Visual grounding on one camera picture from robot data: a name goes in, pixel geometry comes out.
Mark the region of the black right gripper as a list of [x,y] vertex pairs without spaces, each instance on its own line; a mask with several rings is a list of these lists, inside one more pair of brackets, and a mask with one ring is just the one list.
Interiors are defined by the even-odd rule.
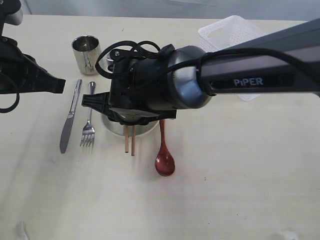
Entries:
[[151,52],[144,48],[107,48],[98,60],[110,57],[106,69],[96,62],[98,73],[111,81],[107,92],[85,94],[81,104],[121,125],[147,125],[175,119],[177,105],[168,79],[172,48]]

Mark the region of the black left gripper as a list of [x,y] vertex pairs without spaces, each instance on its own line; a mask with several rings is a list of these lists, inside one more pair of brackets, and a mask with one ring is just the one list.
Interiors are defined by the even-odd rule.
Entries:
[[61,94],[66,81],[56,78],[36,60],[21,52],[12,38],[0,38],[0,93],[49,92]]

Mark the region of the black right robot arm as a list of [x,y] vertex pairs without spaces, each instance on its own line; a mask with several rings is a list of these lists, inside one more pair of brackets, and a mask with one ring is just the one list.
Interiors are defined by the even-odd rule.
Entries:
[[320,93],[320,21],[314,19],[216,52],[152,41],[110,45],[111,65],[97,72],[108,92],[85,94],[82,106],[121,125],[175,119],[224,94]]

